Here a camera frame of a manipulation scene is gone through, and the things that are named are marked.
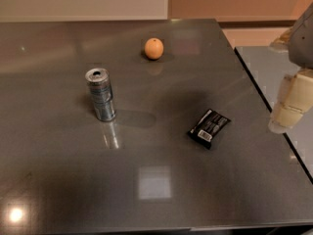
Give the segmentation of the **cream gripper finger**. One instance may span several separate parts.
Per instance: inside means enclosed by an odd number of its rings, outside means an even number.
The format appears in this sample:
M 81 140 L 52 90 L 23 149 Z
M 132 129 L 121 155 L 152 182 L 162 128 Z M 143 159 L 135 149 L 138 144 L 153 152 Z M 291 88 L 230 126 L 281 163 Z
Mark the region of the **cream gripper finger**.
M 274 133 L 285 133 L 313 107 L 313 70 L 302 68 L 286 74 L 281 82 L 268 127 Z

